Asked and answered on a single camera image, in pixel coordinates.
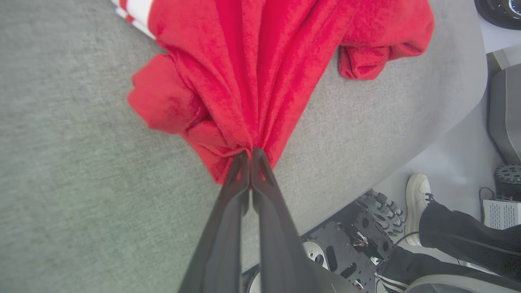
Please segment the gray floor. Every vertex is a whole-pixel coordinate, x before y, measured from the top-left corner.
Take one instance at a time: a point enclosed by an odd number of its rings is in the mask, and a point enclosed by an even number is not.
[[[493,189],[493,173],[502,164],[487,131],[487,99],[455,128],[439,138],[412,161],[374,185],[400,207],[405,205],[405,186],[414,173],[428,176],[435,199],[451,210],[480,217],[478,189]],[[439,260],[456,263],[456,259],[436,249],[411,247],[405,241],[400,246],[412,252],[432,255]]]

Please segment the red garment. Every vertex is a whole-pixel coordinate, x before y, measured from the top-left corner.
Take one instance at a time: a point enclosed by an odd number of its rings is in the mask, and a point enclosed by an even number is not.
[[[128,101],[221,184],[244,149],[275,166],[339,45],[344,77],[374,79],[422,54],[433,28],[427,0],[154,0],[148,29],[168,54],[134,75]]]

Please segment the person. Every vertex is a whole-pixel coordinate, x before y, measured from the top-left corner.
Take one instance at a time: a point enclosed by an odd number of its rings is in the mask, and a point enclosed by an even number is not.
[[[408,219],[405,233],[412,235],[405,240],[410,245],[437,248],[497,275],[441,262],[429,255],[412,253],[397,246],[390,260],[382,263],[376,273],[389,293],[404,293],[415,280],[431,275],[466,276],[521,291],[521,225],[496,230],[470,215],[450,211],[435,200],[424,174],[415,174],[409,179],[406,202]]]

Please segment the red cloth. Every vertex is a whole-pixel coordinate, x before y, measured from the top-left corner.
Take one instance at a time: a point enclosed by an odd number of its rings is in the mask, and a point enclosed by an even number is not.
[[[128,101],[221,184],[242,150],[275,166],[339,45],[344,77],[374,79],[422,54],[433,28],[427,0],[154,0],[148,29],[168,54],[134,75]]]

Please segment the dark trousers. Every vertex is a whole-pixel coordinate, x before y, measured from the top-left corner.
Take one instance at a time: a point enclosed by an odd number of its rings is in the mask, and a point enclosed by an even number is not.
[[[377,272],[384,277],[382,282],[389,292],[401,292],[414,280],[437,274],[464,275],[521,291],[521,257],[429,232],[457,235],[494,247],[521,252],[521,225],[496,230],[486,227],[467,214],[450,211],[437,202],[429,203],[420,220],[421,245],[437,248],[456,259],[477,264],[499,276],[444,263],[429,255],[412,253],[397,247],[391,260],[382,264]]]

